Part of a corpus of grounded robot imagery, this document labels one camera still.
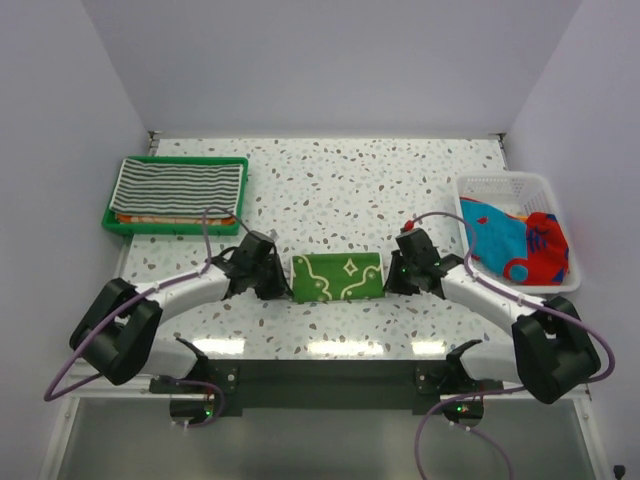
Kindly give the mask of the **green frog pattern towel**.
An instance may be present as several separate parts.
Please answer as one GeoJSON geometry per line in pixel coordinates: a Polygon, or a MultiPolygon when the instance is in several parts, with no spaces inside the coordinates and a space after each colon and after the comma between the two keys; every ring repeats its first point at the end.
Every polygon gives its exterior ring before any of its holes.
{"type": "Polygon", "coordinates": [[[297,303],[328,303],[385,296],[384,265],[378,252],[296,255],[291,289],[297,303]]]}

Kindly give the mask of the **green white striped towel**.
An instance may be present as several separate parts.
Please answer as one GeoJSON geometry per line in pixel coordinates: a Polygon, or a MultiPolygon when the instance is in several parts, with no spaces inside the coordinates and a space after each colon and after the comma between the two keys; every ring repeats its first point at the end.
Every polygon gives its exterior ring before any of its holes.
{"type": "Polygon", "coordinates": [[[121,164],[109,208],[128,216],[230,216],[239,205],[244,173],[239,161],[159,163],[130,157],[121,164]]]}

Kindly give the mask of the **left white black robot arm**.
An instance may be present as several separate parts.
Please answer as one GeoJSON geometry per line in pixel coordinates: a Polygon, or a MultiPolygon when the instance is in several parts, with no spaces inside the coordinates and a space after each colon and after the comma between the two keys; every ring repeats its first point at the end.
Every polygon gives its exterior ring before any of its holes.
{"type": "Polygon", "coordinates": [[[114,385],[146,374],[172,377],[185,392],[197,392],[207,383],[206,356],[186,340],[157,339],[158,328],[249,289],[262,300],[291,294],[274,241],[257,231],[185,274],[140,285],[109,281],[72,333],[70,347],[114,385]]]}

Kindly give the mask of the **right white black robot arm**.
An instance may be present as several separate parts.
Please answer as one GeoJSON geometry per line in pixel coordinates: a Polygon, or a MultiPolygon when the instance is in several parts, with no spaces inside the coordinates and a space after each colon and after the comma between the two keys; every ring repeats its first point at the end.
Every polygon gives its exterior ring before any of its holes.
{"type": "Polygon", "coordinates": [[[461,305],[512,340],[510,346],[472,340],[451,351],[445,379],[454,391],[501,381],[519,384],[538,401],[552,404],[600,370],[596,348],[567,299],[545,300],[486,279],[462,257],[440,256],[422,229],[400,233],[396,243],[387,292],[426,293],[461,305]]]}

